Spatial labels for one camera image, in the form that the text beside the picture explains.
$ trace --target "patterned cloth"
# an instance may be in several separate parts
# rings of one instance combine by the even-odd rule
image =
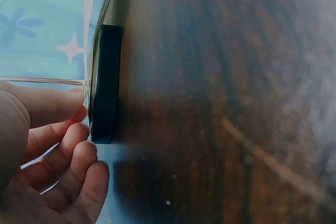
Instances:
[[[90,47],[102,3],[103,0],[93,2]],[[83,79],[83,22],[83,0],[0,0],[0,76]],[[110,167],[111,154],[109,147],[98,146],[99,159],[106,160]],[[112,221],[110,206],[115,204],[112,188],[111,178],[109,195],[97,223]]]

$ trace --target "dark brown wood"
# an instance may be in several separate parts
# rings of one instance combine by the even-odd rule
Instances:
[[[120,13],[114,223],[334,223],[222,121],[336,194],[336,0],[123,0]]]

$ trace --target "white star pattern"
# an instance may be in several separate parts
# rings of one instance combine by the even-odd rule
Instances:
[[[63,45],[63,46],[59,46],[56,49],[66,53],[66,55],[68,56],[69,59],[69,63],[71,63],[72,59],[74,58],[75,55],[77,54],[83,54],[86,51],[84,50],[84,48],[79,47],[78,43],[77,43],[77,37],[76,34],[74,34],[71,38],[71,41],[69,44]]]

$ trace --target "blue flower print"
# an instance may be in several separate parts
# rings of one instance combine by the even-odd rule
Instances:
[[[29,30],[29,27],[41,26],[45,23],[42,18],[27,18],[22,19],[24,8],[19,8],[13,14],[11,19],[0,14],[0,46],[10,47],[15,41],[15,33],[18,33],[26,38],[36,38],[37,34]]]

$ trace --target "hand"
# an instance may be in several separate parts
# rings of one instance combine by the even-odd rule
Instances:
[[[96,223],[109,171],[86,141],[82,104],[82,89],[0,83],[0,223]]]

